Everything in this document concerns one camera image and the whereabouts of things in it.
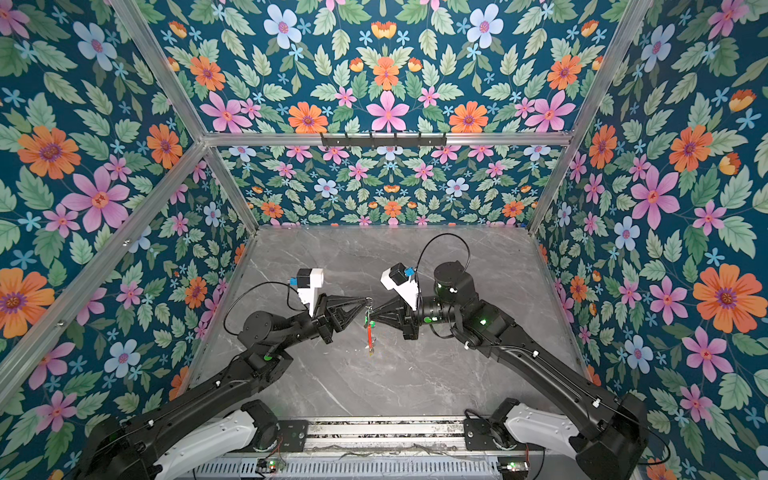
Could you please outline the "silver metal keyring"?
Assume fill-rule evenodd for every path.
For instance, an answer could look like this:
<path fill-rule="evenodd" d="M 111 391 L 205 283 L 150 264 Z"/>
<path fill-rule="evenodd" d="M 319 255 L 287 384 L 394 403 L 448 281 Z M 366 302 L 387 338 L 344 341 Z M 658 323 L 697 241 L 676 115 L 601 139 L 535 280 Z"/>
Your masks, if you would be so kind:
<path fill-rule="evenodd" d="M 367 299 L 365 310 L 364 310 L 364 323 L 363 326 L 366 330 L 366 333 L 368 335 L 372 334 L 373 327 L 371 326 L 371 315 L 373 311 L 373 300 L 371 298 Z"/>

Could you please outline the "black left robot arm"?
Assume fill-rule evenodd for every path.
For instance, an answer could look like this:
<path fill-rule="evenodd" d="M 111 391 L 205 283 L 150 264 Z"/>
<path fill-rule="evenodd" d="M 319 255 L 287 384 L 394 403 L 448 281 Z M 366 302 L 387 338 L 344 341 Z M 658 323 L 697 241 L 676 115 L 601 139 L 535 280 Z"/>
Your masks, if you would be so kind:
<path fill-rule="evenodd" d="M 312 313 L 251 313 L 238 335 L 244 351 L 165 405 L 98 423 L 71 478 L 176 479 L 232 451 L 270 448 L 278 420 L 255 396 L 287 371 L 293 361 L 288 348 L 316 338 L 331 343 L 371 304 L 367 297 L 322 294 Z"/>

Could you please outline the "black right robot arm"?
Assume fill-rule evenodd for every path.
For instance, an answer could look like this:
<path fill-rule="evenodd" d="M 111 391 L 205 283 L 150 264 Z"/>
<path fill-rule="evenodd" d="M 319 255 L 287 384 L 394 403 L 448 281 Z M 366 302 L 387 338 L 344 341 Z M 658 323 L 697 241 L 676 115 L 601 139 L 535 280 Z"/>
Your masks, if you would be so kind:
<path fill-rule="evenodd" d="M 381 275 L 394 292 L 373 310 L 374 322 L 415 340 L 424 325 L 446 323 L 465 349 L 515 371 L 557 408 L 536 410 L 511 399 L 490 420 L 497 440 L 540 446 L 575 460 L 591 479 L 630 479 L 648 445 L 647 408 L 633 394 L 617 397 L 542 347 L 508 313 L 482 299 L 458 261 L 434 270 L 430 295 L 416 272 L 397 263 Z"/>

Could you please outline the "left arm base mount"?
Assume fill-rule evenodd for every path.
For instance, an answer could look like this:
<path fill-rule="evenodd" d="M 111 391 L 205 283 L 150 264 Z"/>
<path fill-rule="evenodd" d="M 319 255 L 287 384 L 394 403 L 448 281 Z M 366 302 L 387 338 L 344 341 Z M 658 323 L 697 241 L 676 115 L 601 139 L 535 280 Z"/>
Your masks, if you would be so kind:
<path fill-rule="evenodd" d="M 287 453 L 303 452 L 308 440 L 310 423 L 307 420 L 278 420 L 262 432 L 257 431 L 251 447 L 258 452 L 280 450 Z"/>

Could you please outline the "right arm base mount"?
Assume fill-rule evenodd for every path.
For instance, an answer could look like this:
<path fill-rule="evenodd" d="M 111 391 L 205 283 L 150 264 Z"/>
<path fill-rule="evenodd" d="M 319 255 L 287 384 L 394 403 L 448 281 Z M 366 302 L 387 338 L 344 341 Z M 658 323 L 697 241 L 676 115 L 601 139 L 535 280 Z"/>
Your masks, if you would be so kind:
<path fill-rule="evenodd" d="M 523 412 L 527 405 L 514 398 L 506 398 L 489 415 L 465 408 L 463 411 L 463 438 L 468 451 L 512 451 L 523 447 L 544 450 L 541 445 L 523 442 L 507 426 L 514 414 Z"/>

